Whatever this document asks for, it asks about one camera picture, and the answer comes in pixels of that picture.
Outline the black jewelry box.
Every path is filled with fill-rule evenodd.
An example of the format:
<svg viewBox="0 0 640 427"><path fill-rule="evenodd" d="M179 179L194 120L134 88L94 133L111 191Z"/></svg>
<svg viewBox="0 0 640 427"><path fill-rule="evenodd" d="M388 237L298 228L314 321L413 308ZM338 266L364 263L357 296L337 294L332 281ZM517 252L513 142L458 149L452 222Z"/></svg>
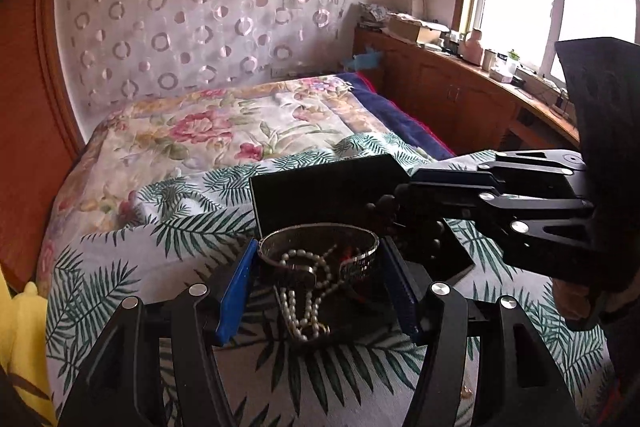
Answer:
<svg viewBox="0 0 640 427"><path fill-rule="evenodd" d="M421 196L407 200L397 187L408 172L390 154L258 174L250 193L259 235L293 225L341 223L393 237L406 260L435 281L458 283L474 261L440 212Z"/></svg>

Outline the blue blanket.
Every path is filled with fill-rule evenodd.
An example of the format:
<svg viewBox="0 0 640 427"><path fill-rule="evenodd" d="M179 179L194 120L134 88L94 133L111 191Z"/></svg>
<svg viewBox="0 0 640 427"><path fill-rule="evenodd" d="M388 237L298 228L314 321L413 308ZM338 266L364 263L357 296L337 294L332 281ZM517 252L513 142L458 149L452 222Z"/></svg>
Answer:
<svg viewBox="0 0 640 427"><path fill-rule="evenodd" d="M355 98L400 139L412 146L421 147L425 153L436 160L454 157L454 152L426 124L411 117L393 101L378 94L366 77L358 72L342 72L337 77L348 82L352 86L352 94Z"/></svg>

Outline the wooden side cabinet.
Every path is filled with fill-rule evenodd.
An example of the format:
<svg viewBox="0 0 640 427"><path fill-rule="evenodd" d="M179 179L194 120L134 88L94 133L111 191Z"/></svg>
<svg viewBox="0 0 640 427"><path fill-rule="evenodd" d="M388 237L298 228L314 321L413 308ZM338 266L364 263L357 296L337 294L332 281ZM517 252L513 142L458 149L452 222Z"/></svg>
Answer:
<svg viewBox="0 0 640 427"><path fill-rule="evenodd" d="M381 54L363 75L458 155L478 150L578 150L577 128L526 91L478 67L357 28L354 53Z"/></svg>

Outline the palm leaf bedspread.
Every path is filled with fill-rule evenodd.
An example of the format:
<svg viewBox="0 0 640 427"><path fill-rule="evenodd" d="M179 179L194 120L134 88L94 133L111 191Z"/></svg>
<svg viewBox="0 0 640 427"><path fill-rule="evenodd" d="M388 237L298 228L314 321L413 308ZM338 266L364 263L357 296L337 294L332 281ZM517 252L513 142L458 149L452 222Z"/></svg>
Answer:
<svg viewBox="0 0 640 427"><path fill-rule="evenodd" d="M75 231L51 275L46 353L53 403L62 409L107 320L122 299L163 301L228 265L256 230L256 174L390 154L406 173L434 159L393 133L359 133L329 148L177 176L131 194L134 213L112 231ZM518 299L559 366L584 421L596 416L611 364L599 329L569 331L551 285L508 267L498 247L461 221L452 231L473 261L463 295ZM405 414L425 351L393 317L319 348L295 346L272 289L247 297L238 332L217 352L231 410L244 426L395 426Z"/></svg>

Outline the cardboard box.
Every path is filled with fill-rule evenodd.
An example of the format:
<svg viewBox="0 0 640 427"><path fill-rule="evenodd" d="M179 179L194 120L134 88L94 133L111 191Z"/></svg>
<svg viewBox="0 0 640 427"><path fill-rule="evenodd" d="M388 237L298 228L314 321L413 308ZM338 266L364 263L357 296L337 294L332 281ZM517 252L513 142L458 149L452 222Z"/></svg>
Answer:
<svg viewBox="0 0 640 427"><path fill-rule="evenodd" d="M392 15L387 29L395 36L414 43L435 43L448 28L439 23L424 22L402 14Z"/></svg>

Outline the floral quilt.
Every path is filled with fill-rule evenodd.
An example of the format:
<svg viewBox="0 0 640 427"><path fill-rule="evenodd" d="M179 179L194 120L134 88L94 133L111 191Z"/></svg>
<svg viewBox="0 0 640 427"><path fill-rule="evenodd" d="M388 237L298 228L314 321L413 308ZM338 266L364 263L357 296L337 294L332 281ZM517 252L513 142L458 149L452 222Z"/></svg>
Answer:
<svg viewBox="0 0 640 427"><path fill-rule="evenodd" d="M206 89L127 105L93 131L56 195L36 284L76 236L111 232L134 217L139 188L172 196L182 176L326 148L361 132L393 132L337 75Z"/></svg>

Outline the yellow plush toy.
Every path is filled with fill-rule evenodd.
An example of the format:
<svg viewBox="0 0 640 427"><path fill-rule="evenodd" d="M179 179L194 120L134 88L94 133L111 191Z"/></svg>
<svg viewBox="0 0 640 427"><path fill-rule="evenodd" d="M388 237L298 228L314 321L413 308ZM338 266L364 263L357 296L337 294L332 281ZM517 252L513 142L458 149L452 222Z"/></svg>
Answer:
<svg viewBox="0 0 640 427"><path fill-rule="evenodd" d="M12 402L25 407L38 426L56 426L46 359L47 300L35 283L11 295L1 275L1 376L15 392Z"/></svg>

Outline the wooden headboard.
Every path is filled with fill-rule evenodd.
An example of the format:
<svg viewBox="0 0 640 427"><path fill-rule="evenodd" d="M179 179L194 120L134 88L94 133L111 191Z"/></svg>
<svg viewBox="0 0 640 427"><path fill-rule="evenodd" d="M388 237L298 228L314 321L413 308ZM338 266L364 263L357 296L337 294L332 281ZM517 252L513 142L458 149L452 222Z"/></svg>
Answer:
<svg viewBox="0 0 640 427"><path fill-rule="evenodd" d="M83 147L54 0L1 0L1 270L14 291L36 274L53 201Z"/></svg>

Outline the circle pattern curtain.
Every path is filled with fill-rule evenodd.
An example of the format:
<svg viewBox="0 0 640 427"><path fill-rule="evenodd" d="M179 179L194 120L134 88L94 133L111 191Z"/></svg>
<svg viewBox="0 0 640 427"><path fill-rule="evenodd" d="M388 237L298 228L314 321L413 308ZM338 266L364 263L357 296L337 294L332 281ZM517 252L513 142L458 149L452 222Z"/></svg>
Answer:
<svg viewBox="0 0 640 427"><path fill-rule="evenodd" d="M55 0L80 131L135 101L337 69L348 0Z"/></svg>

